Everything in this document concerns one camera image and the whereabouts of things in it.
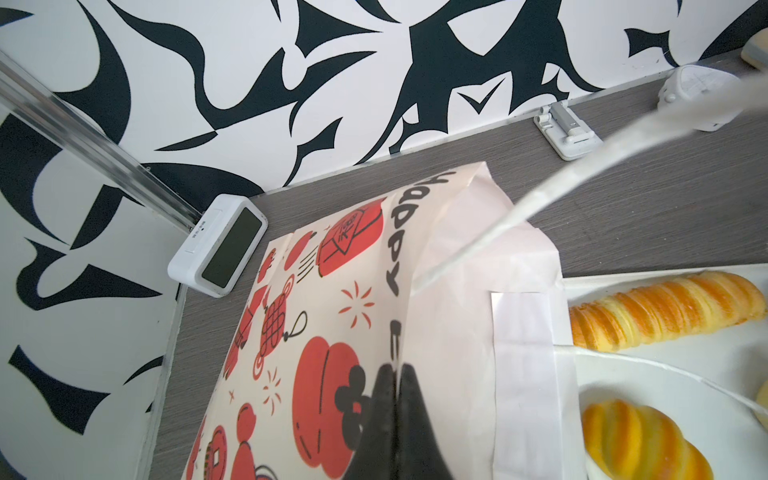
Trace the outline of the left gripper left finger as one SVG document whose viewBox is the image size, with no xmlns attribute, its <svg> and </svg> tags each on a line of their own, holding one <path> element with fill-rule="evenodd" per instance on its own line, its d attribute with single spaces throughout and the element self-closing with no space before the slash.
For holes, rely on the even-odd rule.
<svg viewBox="0 0 768 480">
<path fill-rule="evenodd" d="M 371 410 L 344 479 L 394 479 L 396 473 L 396 383 L 391 364 L 378 370 Z"/>
</svg>

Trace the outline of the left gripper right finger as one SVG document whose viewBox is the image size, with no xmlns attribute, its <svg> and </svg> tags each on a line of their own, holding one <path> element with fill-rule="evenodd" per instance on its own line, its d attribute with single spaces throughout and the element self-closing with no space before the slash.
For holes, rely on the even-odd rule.
<svg viewBox="0 0 768 480">
<path fill-rule="evenodd" d="M 397 398 L 399 479 L 453 479 L 438 446 L 415 368 L 403 364 Z"/>
</svg>

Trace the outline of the long braided fake bread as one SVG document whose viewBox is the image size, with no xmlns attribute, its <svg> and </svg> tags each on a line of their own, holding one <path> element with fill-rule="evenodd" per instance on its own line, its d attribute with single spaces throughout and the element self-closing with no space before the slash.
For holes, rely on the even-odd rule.
<svg viewBox="0 0 768 480">
<path fill-rule="evenodd" d="M 759 404 L 761 407 L 763 407 L 765 410 L 768 409 L 768 381 L 767 380 L 765 380 L 764 383 L 759 388 L 755 398 L 755 402 Z M 762 427 L 766 431 L 768 431 L 768 416 L 759 414 L 759 413 L 756 413 L 755 416 L 760 422 L 760 424 L 762 425 Z"/>
</svg>

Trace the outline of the round yellow fake bun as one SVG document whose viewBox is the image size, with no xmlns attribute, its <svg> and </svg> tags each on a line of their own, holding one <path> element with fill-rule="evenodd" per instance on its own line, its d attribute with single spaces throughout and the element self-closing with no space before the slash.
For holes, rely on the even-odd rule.
<svg viewBox="0 0 768 480">
<path fill-rule="evenodd" d="M 620 399 L 589 405 L 584 446 L 600 479 L 712 479 L 708 460 L 664 413 Z"/>
</svg>

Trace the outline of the red white paper bag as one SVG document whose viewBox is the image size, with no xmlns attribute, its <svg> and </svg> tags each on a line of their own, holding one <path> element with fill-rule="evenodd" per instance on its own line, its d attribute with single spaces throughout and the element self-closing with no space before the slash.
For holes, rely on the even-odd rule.
<svg viewBox="0 0 768 480">
<path fill-rule="evenodd" d="M 613 165 L 767 105 L 755 74 L 641 117 L 512 202 L 483 163 L 273 241 L 183 475 L 344 479 L 391 364 L 411 364 L 453 479 L 599 478 L 584 446 L 559 252 L 530 219 Z"/>
</svg>

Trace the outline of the long ridged fake loaf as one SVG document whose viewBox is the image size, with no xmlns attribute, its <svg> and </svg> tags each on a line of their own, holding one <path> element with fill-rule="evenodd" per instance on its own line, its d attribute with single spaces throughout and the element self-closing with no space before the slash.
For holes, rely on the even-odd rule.
<svg viewBox="0 0 768 480">
<path fill-rule="evenodd" d="M 582 303 L 569 315 L 575 346 L 616 352 L 762 320 L 767 301 L 740 275 L 704 271 Z"/>
</svg>

